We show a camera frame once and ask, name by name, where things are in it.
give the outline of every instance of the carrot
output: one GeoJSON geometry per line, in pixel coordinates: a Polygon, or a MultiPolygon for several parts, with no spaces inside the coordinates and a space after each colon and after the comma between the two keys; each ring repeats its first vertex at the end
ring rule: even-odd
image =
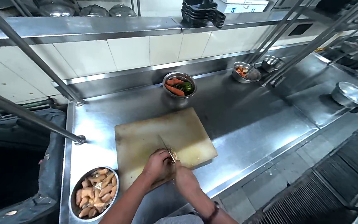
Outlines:
{"type": "Polygon", "coordinates": [[[182,83],[184,83],[182,80],[177,79],[177,78],[173,78],[171,80],[173,80],[173,84],[182,84],[182,83]]]}
{"type": "Polygon", "coordinates": [[[177,88],[171,87],[171,86],[169,86],[167,84],[165,84],[165,87],[175,95],[185,96],[185,93],[182,90],[179,90],[177,88]]]}
{"type": "Polygon", "coordinates": [[[175,82],[172,79],[167,80],[167,84],[172,86],[173,84],[175,84],[175,82]]]}

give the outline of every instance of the wall tile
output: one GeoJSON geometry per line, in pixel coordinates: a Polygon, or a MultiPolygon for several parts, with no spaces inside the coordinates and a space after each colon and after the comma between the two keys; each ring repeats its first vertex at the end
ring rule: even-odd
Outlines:
{"type": "Polygon", "coordinates": [[[19,47],[0,47],[0,62],[44,95],[58,94],[49,78],[19,47]]]}
{"type": "Polygon", "coordinates": [[[275,27],[276,25],[238,28],[237,36],[240,37],[241,51],[257,49],[275,27]]]}
{"type": "Polygon", "coordinates": [[[222,54],[228,54],[237,50],[236,29],[225,29],[212,31],[206,44],[202,57],[210,57],[222,54]]]}
{"type": "Polygon", "coordinates": [[[256,49],[271,28],[261,26],[212,31],[202,57],[256,49]]]}
{"type": "Polygon", "coordinates": [[[117,71],[105,40],[53,44],[79,77],[117,71]]]}
{"type": "Polygon", "coordinates": [[[185,33],[179,53],[179,61],[201,58],[211,32],[185,33]]]}
{"type": "Polygon", "coordinates": [[[30,45],[30,47],[61,79],[72,79],[78,77],[53,44],[37,44],[30,45]]]}
{"type": "Polygon", "coordinates": [[[150,65],[178,61],[183,34],[150,37],[150,65]]]}
{"type": "Polygon", "coordinates": [[[13,101],[44,97],[45,94],[0,63],[0,95],[13,101]]]}
{"type": "Polygon", "coordinates": [[[119,71],[150,66],[149,37],[108,39],[107,43],[119,71]]]}

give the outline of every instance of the stainless steel counter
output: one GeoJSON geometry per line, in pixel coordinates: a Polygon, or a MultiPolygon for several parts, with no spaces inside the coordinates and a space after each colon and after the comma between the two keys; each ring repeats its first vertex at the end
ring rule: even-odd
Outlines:
{"type": "Polygon", "coordinates": [[[316,126],[323,128],[351,110],[337,104],[331,92],[338,82],[350,82],[358,86],[358,78],[352,77],[317,53],[312,53],[285,75],[286,79],[276,87],[277,94],[304,113],[316,126]]]}
{"type": "MultiPolygon", "coordinates": [[[[228,69],[195,76],[198,90],[188,102],[172,101],[161,84],[155,84],[89,98],[81,107],[69,104],[67,128],[85,135],[88,142],[66,142],[60,223],[80,222],[67,205],[70,191],[85,172],[101,165],[119,172],[115,125],[194,107],[218,151],[209,164],[194,170],[210,197],[318,130],[270,89],[238,83],[230,74],[228,69]]],[[[185,204],[172,183],[164,184],[145,196],[132,223],[153,223],[185,204]]]]}

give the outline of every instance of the kitchen knife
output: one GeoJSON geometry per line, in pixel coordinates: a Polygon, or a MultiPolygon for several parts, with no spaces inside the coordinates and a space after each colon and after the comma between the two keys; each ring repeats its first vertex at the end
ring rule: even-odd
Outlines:
{"type": "Polygon", "coordinates": [[[164,142],[164,140],[162,140],[162,137],[161,137],[160,135],[158,135],[158,136],[159,136],[159,138],[161,139],[162,144],[164,144],[164,147],[168,150],[169,154],[171,155],[172,161],[173,161],[174,163],[176,163],[176,160],[175,160],[175,158],[173,157],[170,148],[168,148],[167,145],[165,145],[165,142],[164,142]]]}

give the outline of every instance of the white cutting board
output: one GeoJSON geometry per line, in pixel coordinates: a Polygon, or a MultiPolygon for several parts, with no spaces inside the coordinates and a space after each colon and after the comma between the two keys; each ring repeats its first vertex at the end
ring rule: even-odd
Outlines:
{"type": "Polygon", "coordinates": [[[218,155],[193,108],[159,118],[117,125],[115,144],[120,189],[126,191],[142,173],[149,156],[155,150],[164,148],[158,135],[167,147],[176,152],[182,165],[188,168],[218,155]]]}

